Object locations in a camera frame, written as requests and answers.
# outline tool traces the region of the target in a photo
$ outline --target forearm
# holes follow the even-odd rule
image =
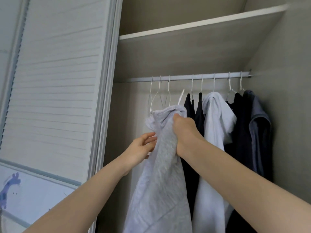
[[[121,155],[31,225],[25,233],[86,233],[128,171]]]
[[[193,139],[184,158],[258,233],[310,232],[311,205],[212,144]]]

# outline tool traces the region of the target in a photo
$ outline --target light gray sweater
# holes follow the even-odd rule
[[[124,233],[192,233],[184,171],[176,155],[175,113],[187,117],[183,106],[173,105],[146,120],[158,142],[138,180]]]

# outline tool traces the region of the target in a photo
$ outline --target right hand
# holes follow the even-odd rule
[[[191,153],[189,150],[195,139],[204,140],[204,137],[199,133],[196,128],[195,122],[192,118],[184,118],[179,114],[174,114],[174,133],[177,136],[177,154],[184,158],[187,154]]]

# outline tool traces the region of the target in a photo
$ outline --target left hand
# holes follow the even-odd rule
[[[155,132],[142,134],[122,153],[121,157],[124,158],[128,169],[126,174],[144,159],[148,158],[147,154],[152,152],[156,146],[158,138],[154,136],[155,134]]]

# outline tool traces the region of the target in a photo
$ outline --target hand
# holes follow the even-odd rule
[[[152,152],[156,146],[158,138],[154,136],[155,134],[155,132],[149,132],[141,135],[122,153],[121,157],[125,159],[124,162],[127,165],[125,175],[144,159],[148,158],[147,154]]]
[[[180,157],[184,158],[187,154],[191,153],[190,148],[193,145],[193,141],[195,139],[204,140],[204,137],[197,130],[192,118],[184,118],[179,114],[174,114],[173,120],[174,133],[178,139],[176,152]]]

